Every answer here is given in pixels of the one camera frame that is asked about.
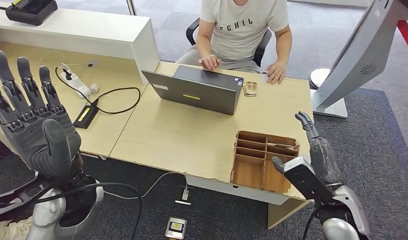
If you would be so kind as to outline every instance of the metal pole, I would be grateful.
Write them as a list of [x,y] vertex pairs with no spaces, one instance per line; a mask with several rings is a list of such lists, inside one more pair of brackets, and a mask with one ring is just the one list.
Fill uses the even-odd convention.
[[133,0],[127,0],[127,5],[129,6],[130,15],[136,15],[136,9]]

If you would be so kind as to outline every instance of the office chair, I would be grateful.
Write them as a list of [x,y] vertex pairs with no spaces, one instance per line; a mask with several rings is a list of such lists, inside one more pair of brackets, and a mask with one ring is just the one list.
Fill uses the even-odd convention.
[[[196,19],[188,27],[188,29],[186,29],[186,37],[192,46],[196,44],[195,40],[193,39],[193,32],[198,28],[198,26],[199,26],[199,18]],[[266,47],[270,39],[271,39],[271,31],[267,30],[260,44],[257,46],[257,49],[255,50],[254,62],[257,63],[259,67],[261,67],[261,60],[263,59],[264,52],[266,51]]]

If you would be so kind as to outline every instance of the gray pants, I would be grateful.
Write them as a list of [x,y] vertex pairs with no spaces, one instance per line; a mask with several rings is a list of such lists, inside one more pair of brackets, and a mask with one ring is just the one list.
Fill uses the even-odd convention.
[[[226,69],[226,70],[235,70],[240,72],[247,72],[247,73],[260,73],[260,67],[252,60],[252,59],[245,59],[245,60],[226,60],[223,59],[222,56],[214,53],[220,60],[221,64],[218,68]],[[186,54],[183,55],[176,63],[178,64],[187,64],[187,65],[196,65],[200,66],[198,60],[200,59],[198,50],[195,46],[193,46]]]

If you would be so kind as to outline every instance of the gray laptop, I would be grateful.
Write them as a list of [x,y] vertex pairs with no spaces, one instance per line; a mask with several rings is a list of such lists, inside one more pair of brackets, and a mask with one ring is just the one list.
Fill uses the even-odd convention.
[[179,66],[174,76],[142,70],[151,86],[165,100],[234,115],[243,78]]

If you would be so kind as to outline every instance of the gray carpet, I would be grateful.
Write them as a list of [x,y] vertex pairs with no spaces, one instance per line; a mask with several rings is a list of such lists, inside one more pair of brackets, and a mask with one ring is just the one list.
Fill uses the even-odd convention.
[[[319,133],[336,152],[346,184],[360,197],[375,240],[408,240],[408,150],[381,91],[359,89],[346,99],[348,119],[315,116]],[[102,182],[122,182],[146,190],[161,170],[116,160],[84,157],[84,169]],[[16,157],[0,161],[0,193],[32,177]],[[272,230],[266,229],[267,204],[201,188],[193,189],[193,204],[174,203],[180,175],[163,179],[144,199],[137,240],[166,240],[169,217],[187,219],[187,240],[300,239],[313,206],[295,213]],[[129,196],[124,189],[112,189]],[[127,240],[137,216],[134,201],[105,196],[98,214],[83,234],[85,240]],[[313,221],[309,240],[319,240]]]

